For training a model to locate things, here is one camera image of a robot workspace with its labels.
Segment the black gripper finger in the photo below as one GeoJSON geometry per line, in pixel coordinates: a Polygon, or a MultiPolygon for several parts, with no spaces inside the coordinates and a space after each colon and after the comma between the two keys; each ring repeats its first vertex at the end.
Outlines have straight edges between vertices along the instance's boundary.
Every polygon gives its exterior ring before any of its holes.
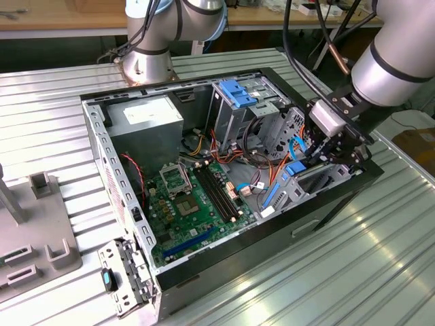
{"type": "Polygon", "coordinates": [[[343,164],[343,165],[361,165],[365,161],[370,160],[372,154],[368,152],[359,151],[337,151],[330,152],[329,154],[320,155],[319,159],[331,164],[343,164]]]}
{"type": "Polygon", "coordinates": [[[336,150],[341,139],[341,117],[325,101],[307,104],[304,125],[311,140],[306,155],[312,162],[320,160],[320,155],[336,150]]]}

